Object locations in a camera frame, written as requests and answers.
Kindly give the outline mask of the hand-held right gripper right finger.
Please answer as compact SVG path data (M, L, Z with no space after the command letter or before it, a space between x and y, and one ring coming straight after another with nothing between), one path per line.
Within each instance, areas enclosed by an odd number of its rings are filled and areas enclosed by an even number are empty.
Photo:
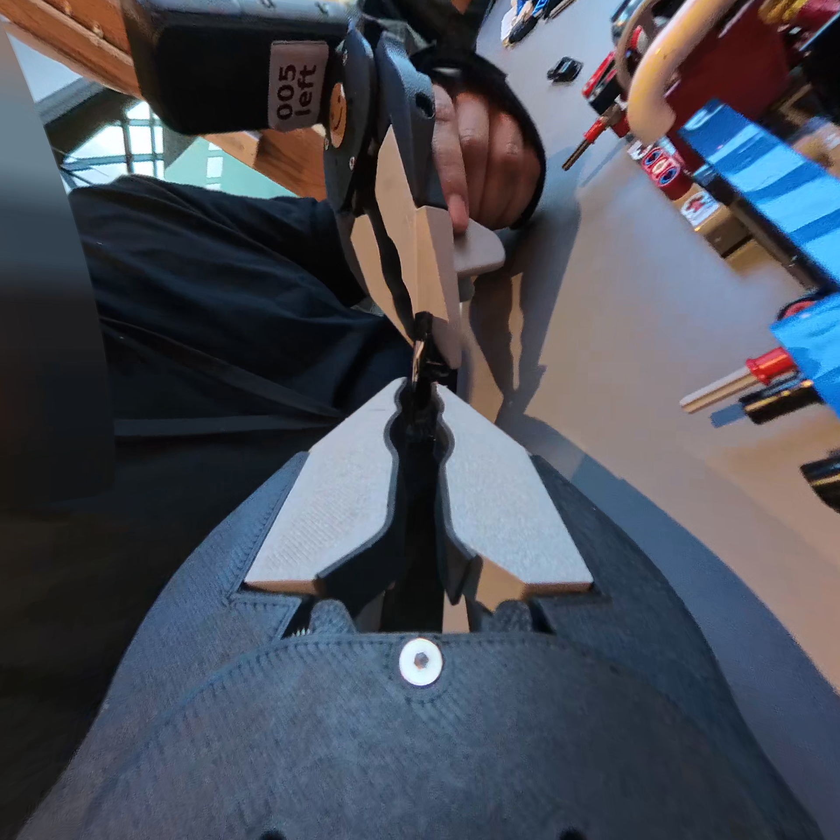
M447 388L436 392L437 567L448 601L587 592L594 578L529 452Z

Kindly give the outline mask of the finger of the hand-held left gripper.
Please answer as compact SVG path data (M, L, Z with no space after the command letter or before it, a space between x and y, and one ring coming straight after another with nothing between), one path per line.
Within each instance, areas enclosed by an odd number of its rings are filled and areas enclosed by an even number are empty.
M416 233L416 216L416 212L409 212L401 223L393 225L401 246L385 236L393 246L392 256L386 259L389 268L382 261L386 248L367 214L354 220L351 232L353 251L370 297L409 343L417 341L415 319L419 312L416 237L410 236Z
M437 349L456 370L463 359L463 339L452 222L443 208L415 205L393 127L378 153L374 189L385 231L400 259L411 314L432 316Z

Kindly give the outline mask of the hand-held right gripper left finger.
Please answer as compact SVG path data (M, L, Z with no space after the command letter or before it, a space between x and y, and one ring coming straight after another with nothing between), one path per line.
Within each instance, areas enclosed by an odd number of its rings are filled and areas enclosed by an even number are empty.
M245 575L251 589L375 597L403 535L392 426L405 379L389 383L312 446Z

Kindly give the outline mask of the black brick connector piece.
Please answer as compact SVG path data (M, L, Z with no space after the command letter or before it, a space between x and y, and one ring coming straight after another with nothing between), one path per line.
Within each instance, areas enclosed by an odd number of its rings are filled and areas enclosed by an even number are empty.
M441 412L438 385L450 383L455 374L437 347L433 326L430 312L415 316L412 369L401 397L406 436L414 443L435 437Z

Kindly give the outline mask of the toy brick car model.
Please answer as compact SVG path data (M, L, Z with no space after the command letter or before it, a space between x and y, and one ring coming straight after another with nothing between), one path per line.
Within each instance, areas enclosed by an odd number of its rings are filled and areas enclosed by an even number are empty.
M581 94L605 133L722 258L756 245L805 289L776 345L684 397L755 425L839 414L838 2L621 2Z

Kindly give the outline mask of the person's left hand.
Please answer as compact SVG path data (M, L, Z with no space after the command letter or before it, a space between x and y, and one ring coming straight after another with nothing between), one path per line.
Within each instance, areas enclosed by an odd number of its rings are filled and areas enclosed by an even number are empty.
M518 122L477 92L434 84L434 163L456 235L475 221L502 229L529 205L541 172Z

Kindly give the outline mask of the person's black clothing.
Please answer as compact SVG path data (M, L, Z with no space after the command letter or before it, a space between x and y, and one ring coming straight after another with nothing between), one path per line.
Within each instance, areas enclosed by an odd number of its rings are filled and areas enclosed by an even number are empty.
M407 376L411 351L382 317L329 300L244 304L217 332L145 328L348 416ZM2 516L2 723L85 731L156 597L207 534L321 428L119 437L112 488Z

